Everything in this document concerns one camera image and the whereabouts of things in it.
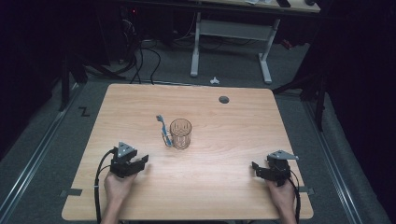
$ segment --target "hand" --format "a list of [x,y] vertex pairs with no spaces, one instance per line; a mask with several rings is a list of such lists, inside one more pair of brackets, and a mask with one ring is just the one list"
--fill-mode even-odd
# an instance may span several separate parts
[[105,189],[107,203],[123,203],[131,190],[132,182],[137,174],[119,178],[115,174],[108,172],[105,179]]
[[119,178],[108,172],[105,179],[107,206],[101,223],[118,223],[122,204],[127,199],[136,176],[137,174]]
[[285,181],[285,184],[277,187],[275,181],[266,180],[268,188],[271,191],[271,198],[274,205],[280,214],[282,224],[294,224],[297,223],[294,212],[294,187],[289,182]]

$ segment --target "human hand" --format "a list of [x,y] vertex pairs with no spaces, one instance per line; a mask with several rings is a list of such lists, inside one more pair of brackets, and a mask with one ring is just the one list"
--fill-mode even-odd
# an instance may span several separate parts
[[118,223],[122,204],[128,197],[136,176],[137,174],[119,178],[115,174],[108,172],[105,179],[107,206],[102,218],[102,224]]
[[294,213],[294,187],[289,182],[285,181],[285,184],[277,187],[275,181],[266,180],[268,188],[271,192],[271,198],[274,205],[279,211],[280,219],[282,224],[294,224],[297,223]]
[[108,172],[105,179],[107,203],[123,203],[131,190],[132,183],[136,176],[137,174],[120,178]]

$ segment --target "clear glass cup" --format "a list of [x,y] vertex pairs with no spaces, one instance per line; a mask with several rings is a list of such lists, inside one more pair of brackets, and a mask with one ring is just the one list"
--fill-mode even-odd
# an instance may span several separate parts
[[186,119],[175,119],[170,125],[173,146],[177,149],[185,149],[191,141],[191,123]]

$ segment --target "table top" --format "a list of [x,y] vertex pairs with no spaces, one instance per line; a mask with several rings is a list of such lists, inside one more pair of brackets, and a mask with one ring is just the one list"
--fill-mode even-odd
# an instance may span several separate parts
[[[219,101],[229,98],[228,104]],[[167,147],[161,134],[174,119],[192,124],[191,144]],[[146,169],[134,181],[120,213],[126,220],[272,219],[278,212],[265,180],[256,177],[251,162],[267,167],[266,156],[279,149],[292,153],[274,95],[267,89],[127,85],[109,86],[91,137],[67,197],[63,218],[95,220],[93,180],[102,157],[118,142],[135,147],[137,158],[149,154]],[[111,156],[104,162],[109,165]],[[291,170],[304,185],[297,162]],[[100,175],[100,202],[107,170]],[[301,218],[313,210],[301,194]]]
[[304,0],[288,0],[290,3],[290,7],[280,7],[276,0],[271,0],[270,3],[264,3],[263,1],[259,1],[255,5],[251,5],[247,3],[245,0],[200,0],[200,1],[207,3],[238,5],[244,7],[265,7],[265,8],[280,9],[287,11],[315,12],[315,13],[320,12],[320,7],[318,6],[318,4],[309,6],[305,3]]

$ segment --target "dark background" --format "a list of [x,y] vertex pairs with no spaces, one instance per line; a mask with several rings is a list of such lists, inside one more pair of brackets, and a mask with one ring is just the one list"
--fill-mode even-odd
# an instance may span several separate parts
[[[322,0],[319,4],[322,14],[342,20],[321,25],[283,20],[276,41],[286,38],[293,45],[311,43],[295,79],[326,71],[326,91],[346,138],[378,200],[396,222],[391,210],[396,197],[390,184],[396,172],[395,1]],[[94,62],[107,64],[122,58],[125,48],[119,41],[122,34],[117,33],[120,24],[114,19],[118,14],[115,8],[108,7],[109,13],[105,13],[106,6],[77,7],[53,1],[3,1],[0,8],[3,158],[29,118],[51,97],[66,52],[78,51]],[[174,29],[182,33],[191,22],[191,13],[152,12],[140,11],[146,23],[140,23],[139,28],[165,44],[171,44]]]

